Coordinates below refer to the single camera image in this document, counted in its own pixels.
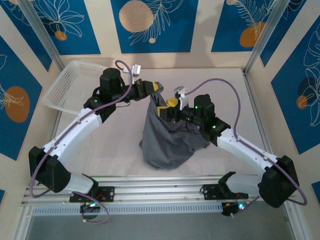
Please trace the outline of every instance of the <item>yellow object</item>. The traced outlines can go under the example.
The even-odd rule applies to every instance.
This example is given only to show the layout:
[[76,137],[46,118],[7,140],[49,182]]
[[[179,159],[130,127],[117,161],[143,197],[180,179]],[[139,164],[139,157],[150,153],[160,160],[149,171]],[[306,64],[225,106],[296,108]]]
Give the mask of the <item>yellow object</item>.
[[159,86],[158,86],[158,84],[156,84],[156,83],[153,83],[153,89],[154,89],[154,91],[156,92],[158,89],[159,89]]
[[168,106],[158,106],[156,109],[158,110],[158,116],[160,117],[160,110],[162,109],[168,109]]
[[168,104],[170,107],[175,107],[178,105],[178,99],[176,99],[175,97],[168,99],[167,101],[165,101],[166,104]]

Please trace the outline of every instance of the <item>beige wall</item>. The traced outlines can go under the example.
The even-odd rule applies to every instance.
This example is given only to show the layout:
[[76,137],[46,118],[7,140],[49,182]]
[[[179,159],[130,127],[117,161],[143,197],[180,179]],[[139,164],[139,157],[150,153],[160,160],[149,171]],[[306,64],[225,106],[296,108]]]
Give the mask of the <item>beige wall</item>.
[[91,62],[105,66],[121,59],[129,65],[138,63],[145,69],[244,67],[250,51],[211,53],[224,1],[199,0],[190,53],[121,54],[110,1],[84,0],[101,55],[66,55],[62,59],[68,63],[74,58],[91,58]]
[[259,60],[250,74],[262,118],[275,153],[279,156],[288,155],[294,161],[300,186],[308,199],[308,205],[301,207],[301,209],[305,213],[314,236],[320,236],[320,206],[311,183],[320,180],[320,145],[301,155],[298,154],[272,89],[271,81],[317,19],[320,13],[319,9],[320,1],[307,0],[266,67],[264,68]]
[[[42,85],[43,94],[59,74],[53,64],[45,70],[16,27],[0,7],[0,35]],[[0,154],[0,189],[6,195],[0,209],[0,239],[10,239],[17,220],[18,207],[30,182],[28,152],[33,146],[42,147],[50,137],[56,111],[38,102],[17,161]]]

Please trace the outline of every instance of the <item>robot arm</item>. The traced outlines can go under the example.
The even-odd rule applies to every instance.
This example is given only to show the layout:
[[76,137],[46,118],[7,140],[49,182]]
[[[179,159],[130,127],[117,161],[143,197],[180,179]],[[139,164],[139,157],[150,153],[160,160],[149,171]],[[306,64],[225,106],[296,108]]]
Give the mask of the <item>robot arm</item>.
[[166,122],[183,120],[197,125],[202,137],[217,147],[227,150],[244,163],[255,169],[257,175],[241,175],[229,172],[218,182],[220,194],[225,199],[234,199],[237,193],[260,196],[274,208],[278,208],[296,190],[289,179],[270,161],[279,165],[299,185],[293,161],[267,153],[243,137],[216,117],[215,105],[210,96],[198,95],[194,99],[194,108],[183,99],[183,87],[175,89],[175,98],[167,100],[169,106],[158,107],[158,114]]
[[[139,74],[140,67],[134,65],[130,70],[132,75],[136,77]],[[42,149],[35,146],[30,150],[31,176],[40,160],[52,148],[53,150],[40,167],[35,179],[54,193],[67,190],[88,194],[95,198],[98,193],[98,183],[86,175],[70,173],[65,165],[75,149],[116,110],[116,104],[102,108],[85,119],[82,118],[92,110],[121,98],[128,87],[124,84],[118,69],[105,69],[100,77],[100,87],[94,90],[92,96],[83,105],[80,114],[70,125],[55,139],[45,144]],[[130,92],[122,101],[139,101],[154,93],[158,88],[158,85],[153,82],[138,79],[132,84]]]

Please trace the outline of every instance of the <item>white plastic basket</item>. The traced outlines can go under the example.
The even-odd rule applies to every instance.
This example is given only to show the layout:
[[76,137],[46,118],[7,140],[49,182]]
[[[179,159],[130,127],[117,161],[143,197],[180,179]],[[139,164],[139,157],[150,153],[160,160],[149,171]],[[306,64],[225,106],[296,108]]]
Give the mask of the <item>white plastic basket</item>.
[[69,62],[41,102],[50,108],[78,115],[94,89],[99,87],[100,76],[106,68],[87,61]]

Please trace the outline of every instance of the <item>gray cloth bag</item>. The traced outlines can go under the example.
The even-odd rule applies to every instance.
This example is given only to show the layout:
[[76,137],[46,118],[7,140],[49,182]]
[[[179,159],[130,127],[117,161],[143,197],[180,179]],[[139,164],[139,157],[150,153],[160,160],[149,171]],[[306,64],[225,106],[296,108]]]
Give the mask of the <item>gray cloth bag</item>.
[[167,106],[161,96],[164,87],[150,96],[143,136],[139,143],[143,161],[156,169],[175,169],[187,161],[197,150],[206,148],[206,141],[197,126],[185,121],[165,122],[158,117],[157,107]]

